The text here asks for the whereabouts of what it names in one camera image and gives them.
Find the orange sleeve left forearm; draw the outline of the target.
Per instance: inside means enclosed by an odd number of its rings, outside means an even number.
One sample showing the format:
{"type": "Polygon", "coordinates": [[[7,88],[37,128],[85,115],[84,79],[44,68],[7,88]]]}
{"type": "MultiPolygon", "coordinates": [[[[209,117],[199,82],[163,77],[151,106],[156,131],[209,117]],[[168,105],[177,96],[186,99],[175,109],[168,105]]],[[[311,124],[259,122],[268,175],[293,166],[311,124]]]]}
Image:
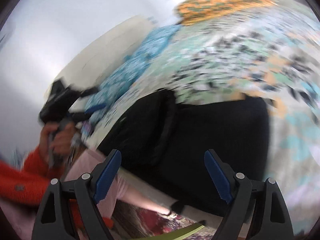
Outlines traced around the orange sleeve left forearm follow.
{"type": "MultiPolygon", "coordinates": [[[[86,172],[105,160],[105,156],[98,151],[85,150],[75,161],[67,173],[67,180],[77,179],[86,172]]],[[[62,168],[49,169],[40,157],[37,147],[31,152],[19,171],[1,161],[1,211],[12,227],[14,233],[21,239],[31,239],[37,208],[42,197],[54,178],[60,178],[62,168]]],[[[118,190],[112,183],[110,191],[99,203],[99,211],[107,228],[112,229],[114,222],[111,219],[117,200],[118,190]]],[[[76,200],[70,200],[71,211],[77,229],[83,228],[78,204],[76,200]]]]}

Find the person left hand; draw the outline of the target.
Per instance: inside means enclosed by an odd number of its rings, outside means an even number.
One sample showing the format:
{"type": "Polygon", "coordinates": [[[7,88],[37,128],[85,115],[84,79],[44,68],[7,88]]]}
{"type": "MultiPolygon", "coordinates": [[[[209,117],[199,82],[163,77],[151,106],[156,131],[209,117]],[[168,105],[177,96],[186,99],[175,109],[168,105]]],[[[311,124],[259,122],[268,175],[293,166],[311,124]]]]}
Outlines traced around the person left hand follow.
{"type": "Polygon", "coordinates": [[[75,124],[69,122],[65,128],[58,132],[52,142],[49,142],[49,135],[56,132],[59,127],[58,123],[49,122],[44,125],[40,134],[39,154],[43,161],[49,163],[49,151],[62,156],[69,156],[71,153],[72,138],[76,133],[75,124]]]}

